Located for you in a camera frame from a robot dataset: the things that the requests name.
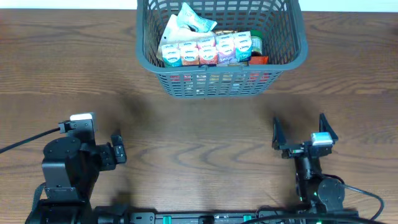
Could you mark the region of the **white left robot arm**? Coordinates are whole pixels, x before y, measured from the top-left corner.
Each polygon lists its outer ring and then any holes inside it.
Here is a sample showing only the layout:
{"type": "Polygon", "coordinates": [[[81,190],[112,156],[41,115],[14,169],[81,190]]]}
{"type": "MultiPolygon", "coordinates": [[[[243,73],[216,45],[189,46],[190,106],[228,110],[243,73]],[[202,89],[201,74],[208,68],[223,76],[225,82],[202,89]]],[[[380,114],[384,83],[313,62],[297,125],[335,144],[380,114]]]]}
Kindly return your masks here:
{"type": "Polygon", "coordinates": [[[92,208],[90,198],[101,171],[124,164],[127,156],[120,130],[97,145],[92,119],[59,123],[64,137],[43,150],[45,181],[34,194],[27,223],[129,223],[125,207],[92,208]]]}

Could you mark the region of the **green lid jar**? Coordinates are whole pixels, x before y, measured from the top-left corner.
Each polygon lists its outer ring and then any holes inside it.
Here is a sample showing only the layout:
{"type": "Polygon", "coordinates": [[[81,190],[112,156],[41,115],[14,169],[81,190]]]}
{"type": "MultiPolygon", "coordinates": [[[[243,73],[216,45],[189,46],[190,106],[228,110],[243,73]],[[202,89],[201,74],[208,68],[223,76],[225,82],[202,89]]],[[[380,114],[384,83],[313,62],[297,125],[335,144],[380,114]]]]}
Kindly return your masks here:
{"type": "Polygon", "coordinates": [[[251,41],[252,41],[252,56],[259,57],[263,56],[263,34],[258,30],[250,30],[251,41]]]}

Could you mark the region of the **teal wipes packet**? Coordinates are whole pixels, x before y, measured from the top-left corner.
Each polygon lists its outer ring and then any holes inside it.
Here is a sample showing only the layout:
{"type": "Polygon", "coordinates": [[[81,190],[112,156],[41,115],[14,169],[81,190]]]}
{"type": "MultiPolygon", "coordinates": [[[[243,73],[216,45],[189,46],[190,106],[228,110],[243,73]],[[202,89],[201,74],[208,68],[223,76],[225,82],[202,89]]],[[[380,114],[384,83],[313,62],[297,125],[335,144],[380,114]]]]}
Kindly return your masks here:
{"type": "Polygon", "coordinates": [[[200,17],[187,3],[183,3],[180,12],[177,15],[177,24],[179,26],[189,26],[195,32],[212,31],[216,21],[200,17]]]}

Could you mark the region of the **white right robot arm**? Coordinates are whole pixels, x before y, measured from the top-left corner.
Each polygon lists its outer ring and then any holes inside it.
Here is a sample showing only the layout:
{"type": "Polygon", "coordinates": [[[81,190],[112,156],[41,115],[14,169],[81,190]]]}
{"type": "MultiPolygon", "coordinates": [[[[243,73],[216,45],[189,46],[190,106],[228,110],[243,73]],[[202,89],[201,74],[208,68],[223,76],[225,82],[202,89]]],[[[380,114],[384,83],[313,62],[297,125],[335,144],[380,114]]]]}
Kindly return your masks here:
{"type": "Polygon", "coordinates": [[[311,134],[311,140],[297,144],[287,142],[278,118],[273,118],[273,125],[272,148],[295,162],[296,191],[303,203],[297,213],[358,217],[358,211],[343,208],[345,188],[340,178],[322,172],[320,158],[331,154],[338,141],[326,116],[320,114],[319,130],[311,134]]]}

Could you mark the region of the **orange pasta packet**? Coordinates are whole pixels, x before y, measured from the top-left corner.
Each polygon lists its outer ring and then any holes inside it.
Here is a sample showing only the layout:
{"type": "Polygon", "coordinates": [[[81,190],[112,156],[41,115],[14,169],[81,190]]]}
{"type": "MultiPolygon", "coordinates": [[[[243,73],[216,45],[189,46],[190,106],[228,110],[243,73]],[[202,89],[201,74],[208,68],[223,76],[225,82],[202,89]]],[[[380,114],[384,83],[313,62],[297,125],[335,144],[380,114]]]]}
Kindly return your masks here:
{"type": "Polygon", "coordinates": [[[250,65],[266,65],[268,63],[268,56],[252,56],[249,61],[250,65]]]}

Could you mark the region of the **gold foil pouch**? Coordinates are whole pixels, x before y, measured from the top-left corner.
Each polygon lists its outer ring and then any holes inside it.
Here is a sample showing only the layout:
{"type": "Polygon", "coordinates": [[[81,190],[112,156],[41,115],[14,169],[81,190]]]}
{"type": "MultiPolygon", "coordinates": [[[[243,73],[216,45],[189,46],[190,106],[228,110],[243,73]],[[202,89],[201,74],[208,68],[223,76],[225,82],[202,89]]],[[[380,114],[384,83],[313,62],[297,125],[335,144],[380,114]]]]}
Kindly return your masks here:
{"type": "Polygon", "coordinates": [[[228,35],[228,34],[235,34],[237,33],[236,30],[216,30],[215,34],[216,35],[228,35]]]}

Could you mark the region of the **beige paper pouch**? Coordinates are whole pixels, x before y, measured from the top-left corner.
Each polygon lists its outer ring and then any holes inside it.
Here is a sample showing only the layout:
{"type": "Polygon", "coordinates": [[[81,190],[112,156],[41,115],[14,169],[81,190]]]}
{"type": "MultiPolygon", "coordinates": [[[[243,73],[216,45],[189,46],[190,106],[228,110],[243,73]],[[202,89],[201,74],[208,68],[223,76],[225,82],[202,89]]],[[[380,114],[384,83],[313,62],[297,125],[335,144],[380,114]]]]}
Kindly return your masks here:
{"type": "Polygon", "coordinates": [[[180,42],[189,42],[204,39],[207,37],[214,37],[216,34],[210,32],[194,32],[189,26],[179,26],[177,24],[177,16],[172,14],[165,30],[160,38],[156,57],[162,60],[162,46],[166,44],[178,44],[180,42]]]}

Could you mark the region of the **blue Kleenex tissue multipack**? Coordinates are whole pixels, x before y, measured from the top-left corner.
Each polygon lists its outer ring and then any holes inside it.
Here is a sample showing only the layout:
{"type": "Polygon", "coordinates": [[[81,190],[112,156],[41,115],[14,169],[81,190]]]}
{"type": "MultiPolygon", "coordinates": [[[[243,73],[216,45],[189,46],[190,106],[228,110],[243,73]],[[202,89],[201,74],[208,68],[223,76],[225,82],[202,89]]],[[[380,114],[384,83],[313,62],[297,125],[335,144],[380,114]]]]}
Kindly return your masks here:
{"type": "Polygon", "coordinates": [[[159,50],[166,67],[246,66],[251,59],[252,39],[249,31],[235,32],[162,44],[159,50]]]}

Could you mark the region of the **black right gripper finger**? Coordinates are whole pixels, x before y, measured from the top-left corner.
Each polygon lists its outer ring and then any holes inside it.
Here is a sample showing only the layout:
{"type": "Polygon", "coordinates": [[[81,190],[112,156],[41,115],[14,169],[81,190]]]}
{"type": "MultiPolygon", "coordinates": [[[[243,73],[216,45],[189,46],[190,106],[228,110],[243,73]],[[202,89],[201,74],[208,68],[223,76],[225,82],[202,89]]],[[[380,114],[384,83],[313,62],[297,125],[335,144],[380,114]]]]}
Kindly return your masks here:
{"type": "Polygon", "coordinates": [[[286,139],[282,125],[278,118],[273,118],[274,133],[272,138],[272,148],[275,150],[285,150],[286,139]]]}
{"type": "Polygon", "coordinates": [[[334,143],[338,141],[338,136],[330,126],[324,113],[321,113],[319,117],[319,132],[328,132],[334,143]]]}

